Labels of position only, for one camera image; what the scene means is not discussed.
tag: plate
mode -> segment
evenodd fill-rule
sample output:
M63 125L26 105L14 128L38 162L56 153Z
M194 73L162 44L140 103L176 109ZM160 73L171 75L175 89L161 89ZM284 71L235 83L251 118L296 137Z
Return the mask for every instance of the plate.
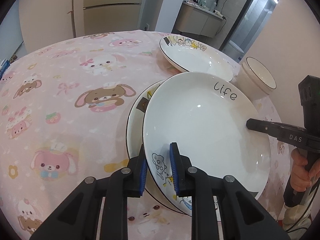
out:
M175 195L169 144L208 175L233 175L261 195L270 170L267 134L246 128L258 118L250 100L235 86L211 74L185 72L161 84L150 99L143 121L146 159L156 184L179 210L191 215L191 197Z
M164 57L181 72L205 72L230 82L230 64L212 47L183 36L167 36L160 40Z
M161 80L144 90L141 95L138 96L137 100L134 102L130 110L126 129L126 144L129 158L138 156L140 152L142 144L142 124L144 113L147 109L147 105L152 94L163 82L164 80ZM155 181L153 180L149 170L147 172L145 188L146 191L156 201L173 211L182 213L163 195L163 193L160 191Z

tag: finger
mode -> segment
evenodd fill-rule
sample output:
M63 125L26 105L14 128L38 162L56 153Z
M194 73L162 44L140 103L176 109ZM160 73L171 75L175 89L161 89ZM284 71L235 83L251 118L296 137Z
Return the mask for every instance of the finger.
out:
M297 164L298 166L305 166L308 164L308 160L307 158L303 157L297 148L295 148L292 152L291 152L291 157L294 161L295 164Z
M296 190L296 191L298 191L298 192L304 192L304 191L306 191L306 189L307 189L307 188L305 188L305 187L300 187L300 186L296 185L296 184L292 181L292 179L290 180L290 185L291 185L291 187L292 187L294 190Z
M304 169L304 166L293 165L291 174L297 175L300 179L310 181L311 177L309 176L309 172Z
M318 159L311 167L309 176L312 178L320 171L320 159Z
M303 180L299 178L296 174L291 173L291 180L295 185L299 187L311 187L311 180Z

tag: pink tablecloth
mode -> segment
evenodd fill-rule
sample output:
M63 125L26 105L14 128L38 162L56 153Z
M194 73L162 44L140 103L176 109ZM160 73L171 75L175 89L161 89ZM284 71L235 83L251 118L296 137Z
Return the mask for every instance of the pink tablecloth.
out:
M0 81L0 207L22 239L84 178L100 179L126 166L132 104L145 88L178 73L159 49L165 35L80 37L33 52L7 70ZM231 64L236 74L239 65ZM102 103L111 97L117 99ZM260 118L280 121L269 98L254 104ZM271 172L259 201L276 218L289 151L274 138L270 142ZM129 199L128 218L129 239L190 239L191 218L147 192Z

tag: cable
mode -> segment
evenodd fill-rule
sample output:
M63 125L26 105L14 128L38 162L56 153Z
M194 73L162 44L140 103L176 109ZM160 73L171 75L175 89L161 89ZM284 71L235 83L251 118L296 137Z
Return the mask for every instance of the cable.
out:
M228 0L225 0L225 1L224 1L224 3L223 3L223 5L222 5L222 8L221 8L221 14L222 14L222 10L223 10L223 7L224 7L224 5L225 5L226 1L228 1Z
M225 21L225 23L224 23L224 25L221 27L220 31L219 31L219 32L217 32L214 36L217 36L217 35L221 32L222 28L226 25L226 23L227 23L227 19L226 19L225 17L224 17L224 19L226 20L226 21Z
M292 230L292 231L289 231L289 232L287 232L287 233L292 233L292 232L294 232L294 231L297 231L297 230L300 230L300 229L305 229L305 230L308 230L308 228L297 228L297 229L295 229L295 230Z
M313 199L315 198L315 196L316 196L316 194L317 194L318 188L319 188L319 185L317 186L316 191L315 191L315 193L314 193L314 195L313 195L313 197L312 197L312 199L311 199L308 207L306 208L306 210L304 211L304 213L302 214L302 216L297 220L297 222L295 222L292 227L290 227L289 229L286 230L287 233L289 233L289 231L290 231L292 228L294 228L294 227L299 223L299 221L303 218L303 216L305 215L305 213L307 212L307 210L308 210L309 207L311 206L311 204L312 204L312 202L313 202Z

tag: plate with cartoon print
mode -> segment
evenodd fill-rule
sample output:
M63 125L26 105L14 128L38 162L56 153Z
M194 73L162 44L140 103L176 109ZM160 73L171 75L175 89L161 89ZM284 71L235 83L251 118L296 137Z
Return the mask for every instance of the plate with cartoon print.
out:
M205 72L225 81L233 78L231 65L212 47L188 37L170 35L160 40L164 57L181 72Z
M270 171L270 142L268 135L247 129L249 118L258 118L250 100L208 73L177 74L153 93L143 121L146 159L156 184L179 210L191 215L192 202L177 197L167 183L172 142L193 166L218 178L233 175L259 198Z
M142 124L143 117L145 111L147 109L147 105L149 100L152 97L152 94L156 91L156 89L164 82L161 80L146 90L144 90L134 102L127 121L127 129L126 129L126 144L127 144L127 152L128 157L133 158L138 156L142 144ZM146 191L159 203L164 205L165 207L182 213L179 209L177 209L161 192L161 190L156 185L153 180L150 171L147 172L147 180L146 180Z

